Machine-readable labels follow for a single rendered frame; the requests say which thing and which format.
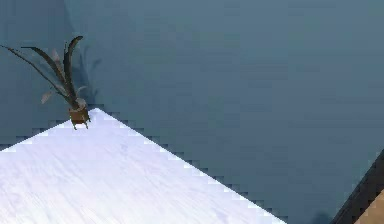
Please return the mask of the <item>dark house plant brown pot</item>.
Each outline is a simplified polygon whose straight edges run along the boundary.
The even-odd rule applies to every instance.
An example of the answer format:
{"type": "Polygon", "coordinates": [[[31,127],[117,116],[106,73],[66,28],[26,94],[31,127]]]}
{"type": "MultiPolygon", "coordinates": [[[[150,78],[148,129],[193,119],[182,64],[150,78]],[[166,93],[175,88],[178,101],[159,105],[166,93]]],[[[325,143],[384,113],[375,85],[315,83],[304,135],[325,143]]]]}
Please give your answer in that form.
{"type": "Polygon", "coordinates": [[[53,92],[56,92],[64,98],[69,105],[68,114],[74,129],[77,129],[77,124],[84,124],[85,127],[88,127],[88,123],[90,122],[87,103],[79,96],[80,91],[85,89],[85,86],[75,89],[73,83],[72,55],[77,44],[82,39],[83,36],[76,36],[69,42],[69,44],[64,46],[63,59],[60,59],[56,51],[53,51],[53,55],[49,56],[45,51],[38,47],[25,46],[25,49],[31,49],[45,60],[58,79],[58,84],[55,84],[46,75],[44,75],[43,72],[33,62],[24,57],[19,50],[1,45],[1,48],[8,50],[18,58],[25,61],[27,64],[31,65],[46,81],[51,84],[53,90],[46,92],[42,96],[42,104],[45,104],[48,101],[53,92]]]}

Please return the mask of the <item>brown wooden furniture dark edge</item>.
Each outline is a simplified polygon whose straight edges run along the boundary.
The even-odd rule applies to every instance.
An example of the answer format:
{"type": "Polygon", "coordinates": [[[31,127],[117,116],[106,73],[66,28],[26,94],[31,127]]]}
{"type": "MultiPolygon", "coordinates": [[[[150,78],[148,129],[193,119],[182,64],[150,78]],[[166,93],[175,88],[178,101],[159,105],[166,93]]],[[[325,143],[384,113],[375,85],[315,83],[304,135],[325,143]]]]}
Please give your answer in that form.
{"type": "Polygon", "coordinates": [[[356,185],[330,224],[355,224],[384,190],[384,149],[356,185]]]}

